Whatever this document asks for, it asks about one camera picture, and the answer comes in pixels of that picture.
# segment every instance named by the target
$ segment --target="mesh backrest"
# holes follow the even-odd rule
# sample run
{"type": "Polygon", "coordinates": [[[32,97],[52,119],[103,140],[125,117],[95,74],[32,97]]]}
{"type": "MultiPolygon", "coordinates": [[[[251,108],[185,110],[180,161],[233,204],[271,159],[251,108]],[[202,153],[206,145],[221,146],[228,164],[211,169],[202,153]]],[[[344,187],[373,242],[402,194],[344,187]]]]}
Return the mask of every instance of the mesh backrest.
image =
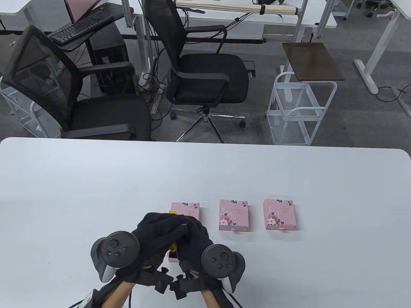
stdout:
{"type": "Polygon", "coordinates": [[[184,47],[186,32],[177,9],[171,0],[144,1],[144,14],[157,32],[171,60],[174,69],[184,47]]]}
{"type": "Polygon", "coordinates": [[[33,26],[26,28],[18,43],[4,82],[35,101],[67,129],[82,86],[76,66],[33,26]]]}

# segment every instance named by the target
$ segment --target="black glove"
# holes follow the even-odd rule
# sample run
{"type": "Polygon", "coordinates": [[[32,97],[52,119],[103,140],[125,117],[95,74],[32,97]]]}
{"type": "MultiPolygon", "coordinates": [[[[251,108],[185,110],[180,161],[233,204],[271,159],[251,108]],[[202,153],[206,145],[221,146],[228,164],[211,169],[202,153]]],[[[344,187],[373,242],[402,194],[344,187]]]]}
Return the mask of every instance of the black glove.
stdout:
{"type": "Polygon", "coordinates": [[[176,241],[180,265],[186,262],[189,264],[191,273],[193,274],[194,272],[194,276],[196,276],[195,273],[198,273],[202,290],[212,290],[221,287],[221,282],[208,275],[201,265],[203,252],[208,246],[213,244],[208,236],[207,229],[194,217],[186,216],[186,218],[188,233],[185,237],[176,241]]]}
{"type": "Polygon", "coordinates": [[[140,244],[138,257],[131,265],[117,270],[116,276],[129,283],[136,282],[142,267],[151,267],[147,261],[156,257],[160,259],[156,266],[160,266],[171,245],[183,237],[187,230],[184,215],[148,213],[132,232],[140,244]]]}

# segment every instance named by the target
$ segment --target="computer tower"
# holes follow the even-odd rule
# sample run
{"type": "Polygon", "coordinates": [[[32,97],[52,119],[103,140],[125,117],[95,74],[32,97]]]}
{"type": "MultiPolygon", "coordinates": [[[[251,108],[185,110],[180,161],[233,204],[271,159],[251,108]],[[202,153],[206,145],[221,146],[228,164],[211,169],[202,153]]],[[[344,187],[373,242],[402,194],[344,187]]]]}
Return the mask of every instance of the computer tower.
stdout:
{"type": "MultiPolygon", "coordinates": [[[[90,37],[90,44],[97,64],[129,61],[126,44],[115,23],[105,26],[90,37]]],[[[97,74],[101,92],[107,95],[120,94],[127,81],[127,75],[128,73],[121,71],[97,74]]],[[[129,81],[129,84],[125,93],[136,93],[134,81],[129,81]]]]}

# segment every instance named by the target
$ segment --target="office chair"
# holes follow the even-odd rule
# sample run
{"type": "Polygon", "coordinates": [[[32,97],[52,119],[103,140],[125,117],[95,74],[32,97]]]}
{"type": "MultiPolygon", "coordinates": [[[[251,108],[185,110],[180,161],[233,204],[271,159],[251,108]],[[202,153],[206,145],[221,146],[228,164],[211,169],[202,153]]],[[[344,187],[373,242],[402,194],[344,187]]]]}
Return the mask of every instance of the office chair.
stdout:
{"type": "Polygon", "coordinates": [[[220,142],[224,143],[212,118],[241,119],[240,127],[244,128],[245,117],[214,114],[210,112],[210,108],[217,107],[220,103],[242,103],[248,93],[248,71],[243,61],[235,55],[219,53],[227,36],[227,28],[223,25],[184,28],[171,0],[145,1],[144,14],[170,57],[167,99],[175,105],[202,106],[197,111],[172,109],[172,120],[175,119],[174,111],[201,114],[177,142],[203,120],[210,123],[220,142]],[[180,56],[187,34],[192,32],[223,32],[224,36],[216,53],[180,56]]]}
{"type": "Polygon", "coordinates": [[[386,9],[388,7],[394,8],[393,4],[389,0],[361,0],[357,5],[357,9],[361,8],[363,2],[365,2],[365,5],[367,5],[368,7],[372,7],[371,12],[367,14],[368,18],[371,18],[374,15],[375,11],[378,9],[386,9]]]}
{"type": "Polygon", "coordinates": [[[77,101],[84,77],[108,71],[128,73],[122,93],[133,82],[131,63],[78,68],[30,25],[15,47],[3,82],[47,111],[60,124],[61,138],[150,141],[150,114],[140,96],[118,94],[77,101]]]}

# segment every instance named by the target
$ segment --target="chair armrest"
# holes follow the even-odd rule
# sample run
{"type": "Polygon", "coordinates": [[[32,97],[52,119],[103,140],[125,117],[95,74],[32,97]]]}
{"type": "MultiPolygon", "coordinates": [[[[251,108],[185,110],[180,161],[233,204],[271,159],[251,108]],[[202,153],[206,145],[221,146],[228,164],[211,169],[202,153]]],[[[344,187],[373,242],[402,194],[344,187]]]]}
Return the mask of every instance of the chair armrest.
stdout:
{"type": "Polygon", "coordinates": [[[224,73],[183,73],[180,71],[176,71],[174,68],[172,68],[174,73],[183,79],[197,79],[197,80],[221,80],[224,81],[217,97],[215,98],[212,107],[216,107],[221,100],[223,99],[223,95],[225,91],[228,89],[230,86],[230,78],[227,74],[224,73]]]}
{"type": "Polygon", "coordinates": [[[218,46],[217,52],[219,53],[221,47],[224,44],[224,41],[227,37],[227,27],[224,25],[208,25],[208,26],[199,26],[199,27],[187,27],[185,28],[187,33],[193,32],[224,32],[223,38],[221,39],[220,46],[218,46]]]}
{"type": "Polygon", "coordinates": [[[133,82],[133,76],[135,73],[135,69],[133,64],[130,62],[117,62],[117,63],[110,63],[110,64],[100,64],[100,65],[92,65],[86,67],[78,67],[77,68],[80,72],[80,78],[83,79],[86,76],[98,73],[104,73],[109,71],[125,71],[128,72],[127,80],[124,83],[124,87],[121,90],[121,93],[124,93],[127,89],[129,82],[133,82]]]}
{"type": "Polygon", "coordinates": [[[86,137],[101,136],[101,135],[112,135],[118,133],[128,133],[126,134],[129,140],[132,136],[136,135],[136,130],[129,124],[120,125],[110,125],[102,127],[93,127],[89,129],[77,129],[74,131],[62,131],[61,138],[63,139],[86,139],[86,137]]]}

